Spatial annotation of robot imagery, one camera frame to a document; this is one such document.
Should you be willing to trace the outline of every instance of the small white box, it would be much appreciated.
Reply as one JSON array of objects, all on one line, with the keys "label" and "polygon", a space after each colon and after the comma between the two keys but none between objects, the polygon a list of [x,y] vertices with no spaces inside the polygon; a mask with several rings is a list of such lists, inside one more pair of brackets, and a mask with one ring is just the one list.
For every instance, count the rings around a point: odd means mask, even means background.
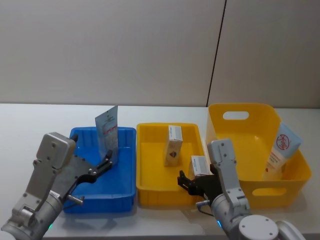
[{"label": "small white box", "polygon": [[189,179],[195,179],[200,176],[210,175],[205,156],[191,156]]},{"label": "small white box", "polygon": [[177,166],[182,146],[182,131],[180,126],[168,126],[168,138],[164,146],[164,166]]}]

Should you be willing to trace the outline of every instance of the cream tube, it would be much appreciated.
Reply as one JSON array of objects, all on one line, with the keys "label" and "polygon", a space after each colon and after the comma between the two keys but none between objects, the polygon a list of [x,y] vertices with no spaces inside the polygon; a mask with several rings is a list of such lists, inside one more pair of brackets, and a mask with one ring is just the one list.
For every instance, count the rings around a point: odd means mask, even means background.
[{"label": "cream tube", "polygon": [[264,179],[280,180],[281,167],[295,154],[301,143],[302,139],[281,123],[266,163]]}]

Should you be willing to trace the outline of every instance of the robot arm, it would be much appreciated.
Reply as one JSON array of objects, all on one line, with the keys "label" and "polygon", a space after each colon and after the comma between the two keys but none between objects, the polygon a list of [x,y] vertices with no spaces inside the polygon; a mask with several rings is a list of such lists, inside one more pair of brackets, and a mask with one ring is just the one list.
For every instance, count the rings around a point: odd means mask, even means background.
[{"label": "robot arm", "polygon": [[189,180],[180,171],[178,185],[190,195],[206,199],[197,203],[198,209],[209,205],[212,215],[230,240],[305,240],[289,222],[275,223],[268,217],[251,214],[248,199],[238,180],[237,161],[229,139],[212,141],[207,148],[213,175]]},{"label": "robot arm", "polygon": [[[2,231],[16,240],[40,240],[63,210],[66,200],[83,203],[83,199],[71,193],[77,185],[94,183],[111,169],[112,152],[109,151],[99,165],[93,166],[84,158],[73,155],[77,140],[77,135],[71,138],[57,132],[44,135],[25,193],[12,209],[12,216]],[[8,235],[4,237],[1,239],[11,240]]]}]

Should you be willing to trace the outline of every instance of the yellow plastic tray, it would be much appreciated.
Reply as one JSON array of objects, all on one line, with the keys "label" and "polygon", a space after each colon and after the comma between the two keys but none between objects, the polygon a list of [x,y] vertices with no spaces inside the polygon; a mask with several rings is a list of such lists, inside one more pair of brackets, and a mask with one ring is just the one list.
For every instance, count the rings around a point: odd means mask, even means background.
[{"label": "yellow plastic tray", "polygon": [[[231,139],[237,159],[240,185],[252,208],[289,206],[311,177],[311,170],[298,150],[283,166],[278,181],[263,181],[281,119],[269,105],[224,103],[209,106],[206,143]],[[226,112],[247,112],[246,119],[224,119]]]},{"label": "yellow plastic tray", "polygon": [[[178,166],[164,166],[168,125],[181,126]],[[178,186],[179,171],[189,173],[192,155],[204,155],[198,126],[189,123],[141,123],[136,128],[136,187],[142,206],[192,205],[197,197]]]}]

